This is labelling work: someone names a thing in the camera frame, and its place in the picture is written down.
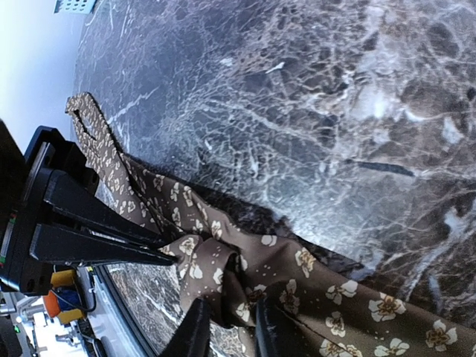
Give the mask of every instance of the dark marble patch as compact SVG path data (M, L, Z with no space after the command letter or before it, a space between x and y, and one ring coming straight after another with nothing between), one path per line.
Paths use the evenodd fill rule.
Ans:
M102 0L76 90L248 230L476 327L475 24L472 0Z

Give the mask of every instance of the brown floral fabric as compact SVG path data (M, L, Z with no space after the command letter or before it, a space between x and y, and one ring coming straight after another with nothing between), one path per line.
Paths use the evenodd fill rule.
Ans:
M187 185L124 155L90 94L70 98L67 113L115 210L170 237L161 250L178 258L182 307L204 298L215 323L245 327L248 356L254 356L255 305L268 296L295 322L294 337L310 356L476 357L474 330L348 280L294 240L242 231Z

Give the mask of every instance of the marble surface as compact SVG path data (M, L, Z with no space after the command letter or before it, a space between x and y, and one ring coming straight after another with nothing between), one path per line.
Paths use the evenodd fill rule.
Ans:
M75 85L239 225L476 328L475 87L475 0L102 0ZM179 320L161 269L116 269L137 314Z

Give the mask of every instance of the light blue basket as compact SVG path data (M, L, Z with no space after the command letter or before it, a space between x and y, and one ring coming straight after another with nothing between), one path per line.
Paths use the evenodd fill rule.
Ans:
M92 12L96 0L57 0L54 13L83 13Z

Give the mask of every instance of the black cable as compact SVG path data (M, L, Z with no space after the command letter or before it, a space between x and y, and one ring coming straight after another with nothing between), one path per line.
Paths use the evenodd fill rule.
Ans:
M90 312L93 312L97 307L96 294L94 292L92 294L93 304L92 304L92 307L89 308L89 309L85 308L84 306L79 306L75 303L67 301L63 296L61 296L59 294L59 292L56 289L52 288L51 292L53 293L54 296L56 296L58 299L60 299L63 303L67 303L69 306L74 307L75 309L81 310L82 312L84 312L86 314L90 313Z

